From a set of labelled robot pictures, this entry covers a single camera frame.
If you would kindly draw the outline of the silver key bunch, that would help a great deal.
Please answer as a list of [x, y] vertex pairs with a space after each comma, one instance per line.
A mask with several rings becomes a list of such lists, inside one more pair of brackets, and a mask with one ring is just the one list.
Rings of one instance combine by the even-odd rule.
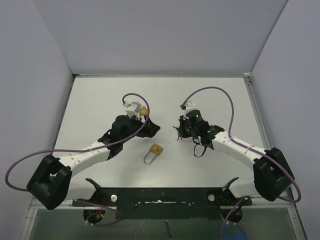
[[173, 128], [177, 131], [177, 141], [182, 140], [182, 135], [180, 133], [179, 127], [173, 126]]

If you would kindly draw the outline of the small brass padlock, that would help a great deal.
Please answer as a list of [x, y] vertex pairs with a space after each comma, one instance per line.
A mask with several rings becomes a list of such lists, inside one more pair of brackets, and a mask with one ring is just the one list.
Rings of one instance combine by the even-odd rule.
[[139, 110], [139, 115], [140, 116], [147, 116], [149, 114], [149, 110], [146, 107], [141, 107]]

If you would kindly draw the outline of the large brass padlock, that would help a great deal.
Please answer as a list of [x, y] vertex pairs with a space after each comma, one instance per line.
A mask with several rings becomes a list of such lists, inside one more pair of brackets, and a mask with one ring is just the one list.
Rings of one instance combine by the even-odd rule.
[[143, 163], [146, 165], [150, 165], [154, 162], [154, 160], [163, 152], [164, 148], [160, 145], [154, 143], [148, 150], [147, 154], [143, 158]]

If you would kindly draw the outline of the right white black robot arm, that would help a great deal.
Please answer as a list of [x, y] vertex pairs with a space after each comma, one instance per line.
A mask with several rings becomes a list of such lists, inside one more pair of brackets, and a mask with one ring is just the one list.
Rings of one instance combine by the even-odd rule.
[[249, 178], [235, 177], [224, 186], [222, 197], [227, 204], [255, 195], [273, 202], [292, 184], [294, 175], [279, 149], [255, 147], [229, 136], [222, 127], [205, 121], [199, 110], [181, 115], [178, 120], [178, 138], [192, 138], [195, 144], [224, 153], [253, 172]]

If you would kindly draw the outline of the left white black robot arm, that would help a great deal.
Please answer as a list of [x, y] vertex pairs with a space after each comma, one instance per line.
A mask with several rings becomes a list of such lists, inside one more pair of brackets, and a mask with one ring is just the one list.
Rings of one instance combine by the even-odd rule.
[[103, 161], [108, 161], [123, 150], [123, 145], [129, 139], [153, 138], [161, 127], [144, 116], [136, 119], [134, 116], [119, 115], [111, 128], [88, 148], [66, 156], [45, 156], [26, 189], [48, 210], [53, 210], [65, 200], [84, 199], [95, 206], [100, 203], [102, 193], [98, 189], [71, 187], [71, 179], [80, 172]]

